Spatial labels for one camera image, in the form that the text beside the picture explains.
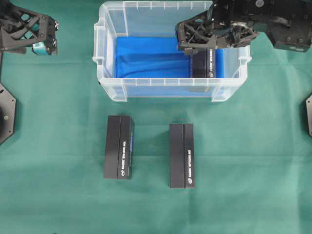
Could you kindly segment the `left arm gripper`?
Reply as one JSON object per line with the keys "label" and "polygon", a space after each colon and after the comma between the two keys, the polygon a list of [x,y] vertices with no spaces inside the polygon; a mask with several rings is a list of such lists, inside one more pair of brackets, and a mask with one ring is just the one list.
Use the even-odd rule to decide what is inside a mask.
{"label": "left arm gripper", "polygon": [[36,55],[57,54],[56,31],[59,23],[49,15],[0,2],[0,51],[25,54],[31,48]]}

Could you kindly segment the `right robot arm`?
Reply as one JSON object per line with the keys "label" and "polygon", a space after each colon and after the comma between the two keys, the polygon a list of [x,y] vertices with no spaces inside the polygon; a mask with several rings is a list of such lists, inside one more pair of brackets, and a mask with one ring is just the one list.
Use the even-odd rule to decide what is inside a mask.
{"label": "right robot arm", "polygon": [[214,0],[208,10],[176,25],[178,48],[241,48],[264,33],[275,49],[306,52],[312,45],[310,0]]}

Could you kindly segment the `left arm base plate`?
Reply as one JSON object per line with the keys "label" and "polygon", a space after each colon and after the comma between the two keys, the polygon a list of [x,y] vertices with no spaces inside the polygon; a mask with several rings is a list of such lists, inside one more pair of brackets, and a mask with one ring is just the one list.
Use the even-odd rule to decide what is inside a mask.
{"label": "left arm base plate", "polygon": [[0,84],[0,144],[14,133],[15,110],[16,99]]}

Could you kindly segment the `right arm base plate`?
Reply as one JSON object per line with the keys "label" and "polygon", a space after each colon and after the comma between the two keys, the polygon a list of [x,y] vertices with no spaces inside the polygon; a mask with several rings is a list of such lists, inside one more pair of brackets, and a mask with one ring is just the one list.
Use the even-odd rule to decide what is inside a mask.
{"label": "right arm base plate", "polygon": [[312,137],[312,95],[306,99],[306,110],[309,135]]}

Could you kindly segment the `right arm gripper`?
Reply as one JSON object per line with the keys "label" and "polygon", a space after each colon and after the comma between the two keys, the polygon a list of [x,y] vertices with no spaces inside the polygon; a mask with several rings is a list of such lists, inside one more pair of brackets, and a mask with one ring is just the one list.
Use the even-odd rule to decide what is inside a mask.
{"label": "right arm gripper", "polygon": [[249,46],[258,36],[242,21],[233,21],[239,0],[214,0],[208,10],[176,25],[178,49],[195,55],[206,49],[240,48]]}

